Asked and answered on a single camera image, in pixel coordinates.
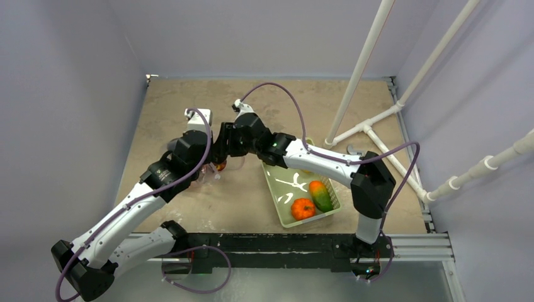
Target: green basket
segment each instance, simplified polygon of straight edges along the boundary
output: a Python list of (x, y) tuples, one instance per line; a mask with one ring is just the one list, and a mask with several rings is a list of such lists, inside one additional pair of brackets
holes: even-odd
[[(314, 145), (311, 138), (306, 138), (306, 142), (309, 145)], [(276, 212), (283, 227), (292, 228), (341, 211), (338, 195), (330, 179), (316, 173), (304, 172), (298, 169), (273, 167), (266, 165), (264, 162), (261, 162), (261, 166), (275, 203)], [(312, 181), (321, 181), (326, 186), (334, 209), (323, 213), (316, 208), (313, 217), (298, 221), (291, 215), (291, 205), (298, 198), (312, 198), (308, 189), (308, 185)]]

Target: gray wall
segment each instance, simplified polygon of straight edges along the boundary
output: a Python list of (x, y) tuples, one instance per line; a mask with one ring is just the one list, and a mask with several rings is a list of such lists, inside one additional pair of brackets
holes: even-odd
[(50, 247), (112, 207), (146, 78), (104, 0), (1, 1), (0, 41), (1, 300), (52, 301)]
[[(379, 0), (110, 0), (143, 68), (183, 77), (349, 77)], [(394, 76), (437, 0), (394, 4), (365, 77)]]
[[(441, 1), (399, 72), (400, 91), (465, 1)], [(534, 128), (534, 1), (484, 1), (409, 100), (404, 118), (422, 146), (426, 189)], [(467, 301), (532, 301), (534, 155), (443, 198), (431, 210), (448, 231)]]

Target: table surface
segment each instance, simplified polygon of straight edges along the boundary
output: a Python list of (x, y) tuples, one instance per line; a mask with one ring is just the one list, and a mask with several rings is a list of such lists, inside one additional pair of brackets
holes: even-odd
[[(147, 90), (132, 147), (125, 165), (118, 199), (122, 200), (139, 181), (148, 165), (164, 151), (165, 144), (180, 137), (186, 129), (185, 108), (208, 108), (213, 113), (212, 130), (217, 135), (220, 123), (233, 121), (236, 114), (231, 104), (242, 97), (259, 80), (152, 80)], [(305, 119), (308, 137), (320, 145), (324, 141), (348, 81), (277, 81), (296, 97)], [(289, 97), (273, 86), (262, 87), (247, 98), (249, 103), (271, 131), (283, 131), (302, 136), (297, 111)], [(362, 81), (344, 116), (338, 133), (358, 122), (391, 107), (392, 98), (382, 81)], [(389, 148), (404, 139), (396, 116), (389, 116), (373, 126)], [(333, 148), (346, 153), (347, 144), (357, 150), (378, 148), (364, 134), (358, 133)], [(409, 164), (407, 152), (397, 153), (405, 167)], [(229, 166), (239, 159), (229, 159)], [(401, 175), (386, 161), (397, 183)], [(358, 215), (352, 205), (350, 190), (334, 182), (343, 210), (331, 216), (293, 228), (283, 228), (269, 192), (260, 161), (247, 155), (238, 171), (224, 170), (221, 179), (206, 184), (193, 183), (177, 195), (163, 209), (148, 217), (136, 232), (151, 232), (162, 222), (175, 220), (189, 232), (236, 233), (352, 233), (356, 230)], [(385, 233), (426, 233), (421, 208), (414, 191), (406, 185), (391, 207), (384, 227)]]

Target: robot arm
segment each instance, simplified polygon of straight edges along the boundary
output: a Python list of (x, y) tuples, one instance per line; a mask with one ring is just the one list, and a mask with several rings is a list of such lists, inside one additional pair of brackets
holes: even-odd
[[(286, 133), (272, 133), (246, 104), (236, 101), (233, 105), (237, 118), (233, 123), (222, 123), (219, 137), (210, 142), (211, 150), (203, 164), (221, 164), (228, 156), (238, 157), (256, 154), (268, 165), (283, 168), (305, 169), (322, 174), (351, 188), (354, 206), (360, 213), (356, 239), (363, 245), (373, 245), (378, 238), (383, 209), (395, 186), (395, 181), (381, 160), (365, 165), (342, 164), (311, 154), (301, 140)], [(211, 124), (211, 112), (201, 109), (204, 118)], [(175, 195), (189, 187), (198, 178), (198, 173), (172, 188), (149, 196), (128, 206), (131, 200), (166, 186), (183, 177), (201, 161), (207, 148), (208, 135), (202, 119), (197, 114), (186, 112), (188, 129), (183, 136), (168, 145), (168, 151), (141, 175), (128, 196), (97, 225), (72, 242), (58, 241), (52, 247), (52, 255), (60, 271), (75, 255), (65, 278), (85, 301), (102, 295), (114, 278), (147, 259), (176, 250), (176, 244), (186, 235), (185, 230), (173, 221), (167, 221), (154, 232), (133, 241), (124, 241), (135, 228), (153, 212), (169, 203)], [(361, 158), (354, 155), (314, 147), (321, 153), (352, 162)], [(366, 157), (376, 154), (368, 152)], [(102, 229), (97, 237), (85, 246), (86, 240), (109, 218), (116, 217)]]
[(360, 214), (356, 238), (364, 245), (376, 242), (384, 209), (396, 181), (381, 160), (364, 165), (350, 163), (370, 159), (377, 154), (367, 152), (364, 158), (360, 158), (313, 147), (314, 151), (327, 157), (346, 160), (343, 164), (310, 153), (293, 135), (272, 133), (248, 104), (237, 100), (232, 108), (237, 112), (237, 118), (233, 123), (221, 125), (214, 145), (215, 150), (219, 150), (219, 156), (214, 158), (216, 163), (224, 161), (227, 156), (252, 153), (268, 165), (308, 170), (338, 181), (351, 189), (353, 205)]

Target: pvc pipe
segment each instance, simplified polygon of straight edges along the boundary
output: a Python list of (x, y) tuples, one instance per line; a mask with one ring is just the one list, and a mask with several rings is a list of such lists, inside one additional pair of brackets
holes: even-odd
[(499, 168), (500, 165), (519, 157), (520, 155), (534, 152), (534, 129), (525, 137), (518, 140), (514, 145), (501, 153), (484, 157), (478, 164), (474, 165), (466, 173), (456, 177), (449, 178), (444, 184), (440, 185), (437, 190), (427, 193), (423, 202), (430, 203), (436, 199), (459, 190), (464, 184), (484, 177)]
[[(395, 105), (397, 106), (397, 93), (395, 91), (396, 89), (392, 89), (392, 94), (393, 94), (393, 102), (395, 103)], [(406, 130), (406, 126), (404, 124), (404, 118), (402, 117), (402, 115), (397, 115), (397, 118), (399, 119), (399, 124), (400, 124), (400, 128), (402, 130), (402, 137), (404, 138), (404, 141), (407, 142), (409, 141), (409, 137), (408, 137), (408, 131)], [(410, 158), (410, 160), (413, 160), (414, 159), (414, 151), (412, 148), (407, 148), (406, 151), (408, 151), (408, 157)], [(413, 169), (413, 176), (415, 177), (415, 179), (417, 180), (418, 184), (422, 187), (423, 186), (423, 183), (421, 182), (421, 176), (419, 175), (419, 169), (417, 168), (417, 164), (414, 165), (414, 169)]]
[(443, 35), (443, 38), (441, 38), (440, 42), (436, 45), (436, 48), (432, 51), (428, 59), (426, 59), (425, 63), (415, 76), (415, 78), (412, 80), (408, 88), (406, 88), (406, 91), (404, 91), (404, 94), (402, 97), (400, 97), (400, 100), (398, 102), (399, 105), (404, 106), (406, 104), (406, 101), (414, 92), (415, 88), (419, 85), (419, 83), (422, 81), (423, 77), (426, 75), (426, 73), (429, 71), (430, 67), (436, 62), (438, 57), (441, 55), (445, 47), (449, 44), (450, 40), (453, 38), (453, 36), (458, 32), (460, 27), (462, 27), (465, 20), (471, 15), (477, 4), (480, 2), (480, 0), (469, 0), (463, 7), (462, 11), (458, 14), (452, 25), (449, 27), (447, 32)]
[(340, 141), (342, 141), (342, 140), (344, 140), (344, 139), (346, 139), (346, 138), (348, 138), (348, 137), (350, 137), (350, 136), (352, 136), (352, 135), (354, 135), (354, 134), (356, 134), (358, 132), (363, 131), (365, 126), (372, 126), (373, 124), (383, 120), (384, 118), (386, 118), (386, 117), (388, 117), (388, 116), (390, 116), (390, 115), (392, 115), (394, 113), (399, 112), (402, 109), (402, 107), (404, 107), (404, 105), (406, 104), (406, 101), (408, 100), (410, 95), (414, 92), (415, 88), (417, 88), (417, 86), (423, 80), (423, 78), (428, 73), (428, 71), (430, 70), (432, 65), (436, 62), (438, 57), (441, 55), (441, 53), (443, 52), (445, 47), (449, 44), (451, 39), (456, 35), (456, 33), (458, 32), (460, 27), (462, 27), (462, 25), (465, 23), (465, 20), (467, 20), (467, 18), (471, 15), (471, 13), (476, 8), (476, 6), (478, 5), (479, 2), (480, 2), (480, 0), (469, 0), (469, 1), (467, 1), (467, 3), (465, 4), (465, 6), (461, 10), (461, 12), (458, 14), (458, 16), (456, 17), (454, 22), (451, 24), (451, 26), (449, 27), (447, 32), (441, 38), (440, 42), (436, 45), (436, 47), (434, 48), (434, 50), (432, 51), (430, 56), (426, 59), (425, 63), (423, 64), (423, 66), (421, 67), (419, 72), (416, 74), (415, 78), (408, 85), (408, 88), (406, 89), (406, 91), (404, 92), (404, 94), (402, 95), (400, 100), (398, 100), (393, 107), (389, 108), (388, 110), (384, 111), (383, 113), (380, 113), (380, 114), (374, 116), (373, 118), (370, 118), (370, 119), (367, 119), (365, 121), (362, 121), (361, 123), (357, 124), (356, 126), (352, 127), (351, 129), (349, 129), (349, 130), (343, 132), (342, 134), (338, 135), (337, 137), (332, 138), (333, 136), (335, 136), (335, 134), (336, 134), (336, 132), (337, 132), (337, 130), (339, 128), (339, 124), (341, 124), (341, 120), (343, 119), (344, 112), (346, 111), (346, 108), (348, 107), (348, 104), (350, 103), (350, 99), (352, 98), (352, 95), (354, 94), (356, 86), (358, 85), (358, 83), (356, 82), (356, 84), (355, 84), (356, 86), (354, 87), (354, 89), (351, 90), (351, 93), (348, 94), (349, 88), (351, 88), (351, 83), (349, 82), (349, 86), (347, 87), (347, 90), (345, 91), (345, 95), (343, 96), (343, 100), (341, 102), (341, 105), (339, 106), (338, 113), (336, 115), (336, 119), (334, 120), (334, 123), (332, 124), (332, 128), (330, 130), (330, 133), (329, 133), (328, 137), (324, 140), (324, 146), (326, 148), (331, 148), (331, 147), (337, 145)]
[(382, 31), (387, 17), (389, 16), (393, 3), (395, 3), (395, 0), (382, 0), (380, 6), (378, 7), (377, 15), (375, 16), (373, 25), (371, 25), (371, 29), (369, 30), (369, 34), (367, 35), (367, 39), (363, 44), (363, 48), (361, 49), (360, 56), (358, 57), (358, 61), (356, 62), (356, 66), (354, 67), (351, 79), (349, 81), (347, 89), (345, 90), (345, 94), (343, 96), (343, 99), (341, 100), (341, 104), (339, 105), (338, 112), (336, 113), (336, 117), (334, 118), (334, 122), (332, 123), (332, 127), (330, 128), (330, 132), (324, 140), (325, 148), (330, 149), (332, 147), (332, 143), (329, 142), (334, 139), (334, 136), (336, 135), (336, 132), (339, 129), (341, 120), (343, 119), (343, 116), (347, 111), (347, 107), (349, 106), (354, 92), (356, 91), (356, 87), (358, 87), (358, 83), (360, 82), (363, 70), (365, 69), (367, 62), (371, 57), (373, 48), (375, 48), (375, 45), (377, 44), (378, 37), (380, 36), (380, 32)]
[[(375, 145), (382, 151), (383, 153), (386, 153), (389, 151), (387, 146), (380, 140), (380, 138), (377, 136), (377, 134), (373, 131), (373, 129), (370, 126), (365, 126), (364, 132), (373, 140)], [(399, 171), (399, 173), (404, 177), (407, 174), (406, 169), (404, 166), (399, 162), (397, 157), (394, 155), (390, 155), (386, 157), (389, 162)], [(423, 200), (423, 198), (426, 196), (427, 192), (423, 189), (422, 186), (419, 185), (417, 180), (413, 178), (412, 176), (408, 177), (408, 184), (413, 188), (413, 190), (416, 192), (419, 199)]]
[(332, 140), (332, 146), (335, 146), (337, 145), (340, 141), (358, 133), (358, 132), (361, 132), (363, 131), (363, 128), (364, 126), (372, 126), (373, 124), (375, 124), (376, 122), (378, 121), (381, 121), (383, 120), (384, 118), (390, 116), (390, 115), (394, 115), (396, 114), (397, 112), (399, 112), (401, 110), (402, 107), (400, 106), (397, 106), (397, 105), (393, 105), (391, 106), (389, 109), (387, 109), (386, 111), (376, 115), (376, 116), (373, 116), (372, 118), (369, 118), (365, 121), (362, 121), (361, 123), (357, 124), (356, 126), (350, 128), (349, 130), (343, 132), (342, 134), (334, 137), (334, 139)]

